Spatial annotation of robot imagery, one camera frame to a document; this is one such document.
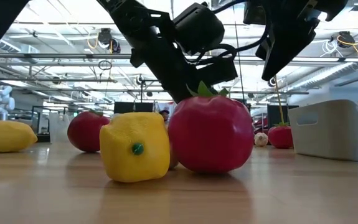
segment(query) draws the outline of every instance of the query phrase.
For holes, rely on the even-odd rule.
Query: white plastic storage bin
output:
[[[358,161],[358,106],[332,100],[289,110],[298,154]]]

